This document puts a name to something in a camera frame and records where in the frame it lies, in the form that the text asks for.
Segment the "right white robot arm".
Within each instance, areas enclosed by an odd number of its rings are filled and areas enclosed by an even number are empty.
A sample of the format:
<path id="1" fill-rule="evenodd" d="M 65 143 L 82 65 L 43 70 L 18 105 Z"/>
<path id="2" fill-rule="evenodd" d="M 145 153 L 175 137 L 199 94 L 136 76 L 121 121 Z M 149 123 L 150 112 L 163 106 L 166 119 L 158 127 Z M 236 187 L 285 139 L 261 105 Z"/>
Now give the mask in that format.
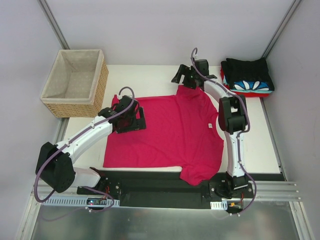
<path id="1" fill-rule="evenodd" d="M 215 75 L 210 75 L 206 59 L 191 60 L 191 66 L 180 64 L 171 82 L 191 89 L 199 87 L 218 102 L 218 125 L 225 135 L 228 165 L 226 179 L 214 188 L 214 193 L 231 199 L 249 186 L 244 160 L 244 133 L 251 127 L 246 98 L 231 92 Z"/>

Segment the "wicker basket with liner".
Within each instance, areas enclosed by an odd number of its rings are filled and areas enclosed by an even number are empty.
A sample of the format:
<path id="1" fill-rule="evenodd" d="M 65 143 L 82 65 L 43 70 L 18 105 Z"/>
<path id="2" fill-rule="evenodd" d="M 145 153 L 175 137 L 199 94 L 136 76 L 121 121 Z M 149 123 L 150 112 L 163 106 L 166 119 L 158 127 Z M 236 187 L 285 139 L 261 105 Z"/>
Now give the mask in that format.
<path id="1" fill-rule="evenodd" d="M 93 118 L 108 75 L 101 49 L 59 50 L 40 99 L 57 118 Z"/>

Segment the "pink t shirt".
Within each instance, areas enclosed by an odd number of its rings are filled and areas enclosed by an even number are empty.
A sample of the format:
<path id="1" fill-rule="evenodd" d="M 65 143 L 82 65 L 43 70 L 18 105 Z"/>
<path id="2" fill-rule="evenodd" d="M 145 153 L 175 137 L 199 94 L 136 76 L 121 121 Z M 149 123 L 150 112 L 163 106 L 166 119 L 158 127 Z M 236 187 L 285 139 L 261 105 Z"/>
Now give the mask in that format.
<path id="1" fill-rule="evenodd" d="M 222 164 L 224 140 L 218 111 L 200 88 L 178 86 L 175 95 L 139 97 L 146 129 L 107 137 L 103 167 L 181 167 L 192 186 L 209 180 Z"/>

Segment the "red t shirt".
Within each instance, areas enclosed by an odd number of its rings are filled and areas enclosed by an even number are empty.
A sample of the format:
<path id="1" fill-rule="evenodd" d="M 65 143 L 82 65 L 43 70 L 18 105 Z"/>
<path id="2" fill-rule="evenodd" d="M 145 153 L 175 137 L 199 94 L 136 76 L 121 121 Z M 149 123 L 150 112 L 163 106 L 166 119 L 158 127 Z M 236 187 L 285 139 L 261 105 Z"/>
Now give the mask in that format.
<path id="1" fill-rule="evenodd" d="M 230 87 L 226 81 L 226 77 L 224 74 L 223 69 L 220 69 L 220 76 L 222 79 L 222 83 L 223 85 L 230 90 Z M 233 90 L 231 89 L 232 92 L 238 94 L 238 95 L 244 95 L 246 98 L 265 98 L 268 97 L 271 94 L 271 91 L 265 91 L 265 92 L 261 92 L 261 91 L 252 91 L 252 90 Z"/>

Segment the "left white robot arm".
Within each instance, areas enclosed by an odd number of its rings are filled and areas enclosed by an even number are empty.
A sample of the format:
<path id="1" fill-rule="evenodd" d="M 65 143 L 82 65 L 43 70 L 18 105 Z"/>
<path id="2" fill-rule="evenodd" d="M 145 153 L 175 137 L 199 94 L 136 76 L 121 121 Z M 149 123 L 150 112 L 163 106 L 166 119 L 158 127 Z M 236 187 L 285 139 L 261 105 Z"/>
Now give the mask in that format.
<path id="1" fill-rule="evenodd" d="M 112 107 L 102 109 L 82 130 L 72 137 L 52 144 L 46 142 L 40 148 L 35 168 L 39 180 L 48 184 L 54 192 L 63 193 L 70 187 L 88 187 L 94 194 L 105 191 L 106 183 L 92 167 L 79 168 L 74 163 L 96 142 L 116 132 L 127 133 L 146 129 L 143 107 L 136 99 L 123 96 Z"/>

